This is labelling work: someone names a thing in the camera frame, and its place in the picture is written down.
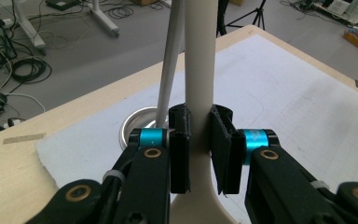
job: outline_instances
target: black tripod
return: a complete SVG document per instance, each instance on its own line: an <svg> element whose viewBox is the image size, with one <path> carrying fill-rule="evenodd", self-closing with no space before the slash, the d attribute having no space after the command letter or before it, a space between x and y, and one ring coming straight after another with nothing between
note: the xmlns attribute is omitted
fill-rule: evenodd
<svg viewBox="0 0 358 224"><path fill-rule="evenodd" d="M228 5L228 0L219 0L219 8L218 8L218 15L217 15L217 33L220 35L225 35L227 33L226 31L226 27L236 27L236 28L241 28L243 26L239 26L239 25L233 25L234 22L242 20L243 18L252 15L253 13L256 13L255 15L255 19L253 21L253 25L255 25L255 23L257 22L257 26L260 27L260 21L263 24L263 30L266 30L266 26L264 24L264 15L263 15L263 11L264 11L264 5L266 4L266 0L263 0L261 2L260 7L257 7L255 10L249 12L248 14L230 22L229 24L225 25L225 14L226 14L226 9L227 9L227 5Z"/></svg>

